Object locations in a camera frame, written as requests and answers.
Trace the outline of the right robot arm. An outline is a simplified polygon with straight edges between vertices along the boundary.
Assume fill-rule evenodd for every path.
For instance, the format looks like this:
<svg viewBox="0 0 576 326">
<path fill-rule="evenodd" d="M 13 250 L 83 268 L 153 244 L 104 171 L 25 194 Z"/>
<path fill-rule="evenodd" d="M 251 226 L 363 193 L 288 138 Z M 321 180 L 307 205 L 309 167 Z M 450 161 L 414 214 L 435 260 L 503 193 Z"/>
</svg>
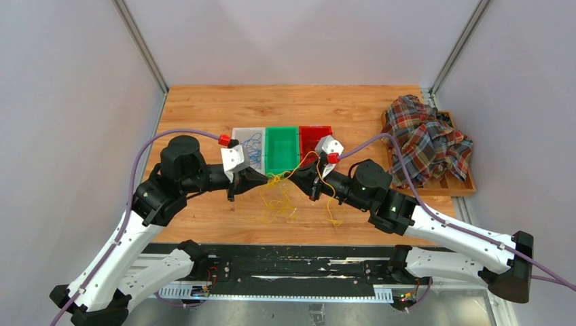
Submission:
<svg viewBox="0 0 576 326">
<path fill-rule="evenodd" d="M 288 180 L 310 197 L 321 194 L 368 212 L 368 221 L 387 234 L 410 236 L 445 248 L 432 252 L 399 245 L 388 264 L 397 283 L 410 278 L 452 278 L 487 287 L 493 295 L 519 304 L 529 301 L 534 238 L 518 231 L 498 233 L 451 218 L 414 197 L 391 189 L 392 177 L 373 160 L 355 164 L 347 175 L 323 176 L 316 164 L 298 168 Z"/>
</svg>

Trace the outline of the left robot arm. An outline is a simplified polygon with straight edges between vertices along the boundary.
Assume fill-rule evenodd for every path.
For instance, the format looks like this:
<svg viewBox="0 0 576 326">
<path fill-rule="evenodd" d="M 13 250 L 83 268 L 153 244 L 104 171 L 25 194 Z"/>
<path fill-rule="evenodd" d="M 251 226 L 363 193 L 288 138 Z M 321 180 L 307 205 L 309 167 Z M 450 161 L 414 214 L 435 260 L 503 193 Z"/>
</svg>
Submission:
<svg viewBox="0 0 576 326">
<path fill-rule="evenodd" d="M 109 240 L 90 265 L 68 285 L 58 285 L 50 299 L 74 325 L 121 325 L 143 300 L 174 280 L 201 280 L 208 272 L 208 255 L 186 240 L 167 257 L 136 273 L 129 269 L 145 247 L 182 211 L 189 199 L 224 190 L 229 201 L 255 187 L 267 176 L 249 164 L 238 141 L 218 138 L 222 161 L 207 164 L 196 132 L 180 131 L 160 154 L 149 178 L 130 187 L 126 210 Z"/>
</svg>

